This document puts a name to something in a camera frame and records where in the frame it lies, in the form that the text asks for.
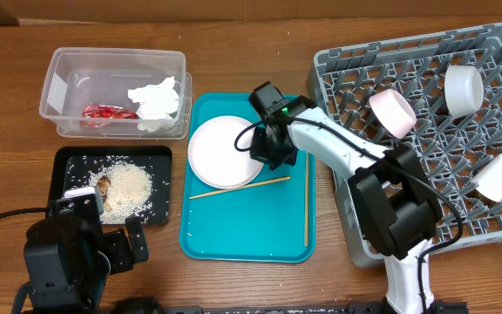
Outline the wooden chopstick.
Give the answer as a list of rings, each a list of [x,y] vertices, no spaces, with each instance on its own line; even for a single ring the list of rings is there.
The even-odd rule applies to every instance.
[[[246,185],[243,185],[243,186],[240,186],[237,188],[220,189],[220,190],[215,190],[215,191],[207,192],[207,193],[200,194],[200,195],[193,195],[193,196],[189,197],[189,200],[200,199],[200,198],[213,196],[213,195],[221,195],[221,194],[230,193],[230,192],[234,192],[234,191],[238,191],[238,190],[242,190],[242,189],[257,188],[260,186],[265,186],[265,185],[274,184],[274,183],[278,183],[278,182],[289,181],[290,179],[291,179],[290,176],[284,176],[284,177],[274,178],[274,179],[270,179],[270,180],[266,180],[266,181],[258,181],[258,182],[254,182],[254,183],[248,183]]]
[[[309,154],[305,153],[304,174],[304,247],[309,246]]]

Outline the large white plate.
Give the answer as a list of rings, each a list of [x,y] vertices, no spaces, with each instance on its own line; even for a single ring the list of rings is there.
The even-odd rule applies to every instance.
[[[194,174],[208,186],[238,188],[252,181],[263,164],[235,149],[236,137],[252,123],[237,116],[209,119],[193,133],[187,157]]]

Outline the pile of white rice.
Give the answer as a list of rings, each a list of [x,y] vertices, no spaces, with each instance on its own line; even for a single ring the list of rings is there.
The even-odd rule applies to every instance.
[[[106,225],[123,224],[130,216],[162,225],[169,219],[172,159],[169,155],[83,155],[67,160],[63,190],[95,187],[102,176],[111,186],[111,211],[100,216]]]

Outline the brown food scrap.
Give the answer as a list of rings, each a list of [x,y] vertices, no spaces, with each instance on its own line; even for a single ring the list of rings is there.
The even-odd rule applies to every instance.
[[[111,211],[111,206],[107,202],[107,190],[111,186],[111,181],[107,176],[102,176],[98,179],[97,181],[97,187],[99,189],[99,192],[101,194],[103,203],[104,203],[104,209],[106,212]]]

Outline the pink bowl with rice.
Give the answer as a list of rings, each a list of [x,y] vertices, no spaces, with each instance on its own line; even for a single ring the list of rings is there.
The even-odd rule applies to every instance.
[[[379,92],[368,102],[380,124],[398,139],[402,139],[417,123],[408,101],[394,89]]]

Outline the red foil snack wrapper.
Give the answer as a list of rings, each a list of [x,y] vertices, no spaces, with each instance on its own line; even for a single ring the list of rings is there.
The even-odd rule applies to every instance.
[[[92,128],[106,126],[107,122],[103,121],[103,119],[139,119],[136,112],[123,107],[108,105],[88,105],[82,112],[82,116],[90,118],[90,120],[81,120],[80,125]]]

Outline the grey-green bowl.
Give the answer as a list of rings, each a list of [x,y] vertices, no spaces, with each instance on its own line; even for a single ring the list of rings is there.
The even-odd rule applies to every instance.
[[[476,113],[483,104],[483,79],[475,66],[450,65],[444,77],[447,110],[453,119]]]

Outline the small white cup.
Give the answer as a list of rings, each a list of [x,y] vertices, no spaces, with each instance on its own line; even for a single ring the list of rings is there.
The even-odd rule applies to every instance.
[[[471,182],[476,184],[476,190],[491,201],[502,201],[502,154],[483,167]]]

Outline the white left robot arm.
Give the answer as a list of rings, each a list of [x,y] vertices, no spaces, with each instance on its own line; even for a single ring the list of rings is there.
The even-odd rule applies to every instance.
[[[53,216],[27,230],[24,260],[30,281],[18,290],[11,311],[21,313],[98,313],[109,276],[149,258],[139,218],[124,229],[103,232],[97,222]]]

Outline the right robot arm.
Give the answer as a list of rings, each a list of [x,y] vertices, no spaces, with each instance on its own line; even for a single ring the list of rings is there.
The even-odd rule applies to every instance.
[[[355,136],[304,96],[252,94],[248,100],[260,117],[251,126],[250,157],[276,169],[293,166],[304,151],[346,174],[360,229],[384,256],[387,310],[429,310],[434,296],[426,251],[442,212],[417,154],[405,145],[389,149]]]

